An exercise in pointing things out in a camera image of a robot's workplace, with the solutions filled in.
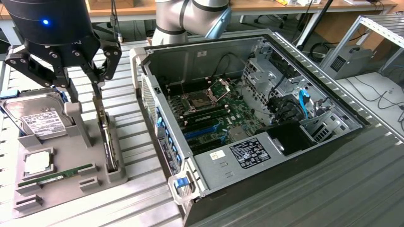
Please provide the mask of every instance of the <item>green circuit board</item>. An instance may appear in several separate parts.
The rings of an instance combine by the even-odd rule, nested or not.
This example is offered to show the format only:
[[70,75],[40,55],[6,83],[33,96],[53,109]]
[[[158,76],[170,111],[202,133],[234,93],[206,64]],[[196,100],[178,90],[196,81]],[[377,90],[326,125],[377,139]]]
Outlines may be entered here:
[[[210,90],[217,99],[226,92],[225,86],[221,83],[214,83]],[[240,98],[233,83],[229,84],[229,92],[217,103],[212,102],[208,98],[206,90],[200,90],[172,96],[168,99],[168,104],[194,155],[252,136],[256,130],[264,126],[250,112],[250,108],[242,98]],[[218,108],[224,105],[228,105],[226,109],[214,110],[214,107]],[[198,111],[208,112],[208,118],[204,119],[201,117],[201,123],[194,123],[190,127],[184,126],[181,116],[186,115],[186,113],[197,113]],[[214,127],[213,132],[192,138],[186,137],[189,133],[198,133],[212,127]]]

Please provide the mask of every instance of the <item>blue pcie slot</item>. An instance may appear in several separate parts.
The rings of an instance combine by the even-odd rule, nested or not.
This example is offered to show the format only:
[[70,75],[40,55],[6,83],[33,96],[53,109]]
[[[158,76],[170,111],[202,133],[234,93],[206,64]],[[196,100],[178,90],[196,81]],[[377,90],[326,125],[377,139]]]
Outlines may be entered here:
[[200,131],[194,131],[194,132],[186,133],[186,134],[184,135],[184,136],[185,136],[185,139],[188,140],[188,139],[192,139],[192,138],[194,138],[194,137],[198,137],[198,136],[201,136],[201,135],[204,135],[204,134],[216,132],[216,131],[217,131],[217,126],[218,126],[218,124],[217,124],[217,125],[213,125],[212,127],[205,128],[205,129],[202,129],[202,130],[200,130]]

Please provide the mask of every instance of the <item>hard drive label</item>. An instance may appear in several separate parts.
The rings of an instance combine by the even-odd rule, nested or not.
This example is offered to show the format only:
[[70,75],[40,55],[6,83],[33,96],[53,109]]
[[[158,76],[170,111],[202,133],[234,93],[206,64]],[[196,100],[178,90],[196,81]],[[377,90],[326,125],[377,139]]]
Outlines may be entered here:
[[45,136],[65,131],[56,111],[24,116],[22,121],[36,136]]
[[257,138],[252,138],[229,147],[242,169],[270,159]]

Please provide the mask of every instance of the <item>metal workbench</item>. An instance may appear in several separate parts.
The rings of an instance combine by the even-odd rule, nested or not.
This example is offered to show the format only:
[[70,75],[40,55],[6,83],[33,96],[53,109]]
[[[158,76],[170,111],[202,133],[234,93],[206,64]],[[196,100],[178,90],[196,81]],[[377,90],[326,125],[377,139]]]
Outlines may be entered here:
[[[104,105],[117,119],[129,181],[25,218],[10,220],[17,129],[0,121],[0,223],[10,226],[181,226],[161,166],[136,103],[128,50],[104,87]],[[4,72],[2,89],[30,88],[20,73]],[[82,118],[94,118],[89,81],[70,69]],[[404,144],[373,118],[369,130],[313,168],[217,213],[197,226],[401,226],[404,224]]]

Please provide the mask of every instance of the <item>motherboard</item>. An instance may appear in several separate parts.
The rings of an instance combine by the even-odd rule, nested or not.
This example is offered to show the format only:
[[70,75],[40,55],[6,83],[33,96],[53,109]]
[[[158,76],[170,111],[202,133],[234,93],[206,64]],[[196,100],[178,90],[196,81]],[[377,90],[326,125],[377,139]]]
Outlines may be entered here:
[[264,126],[229,79],[170,96],[168,104],[194,155],[245,139]]

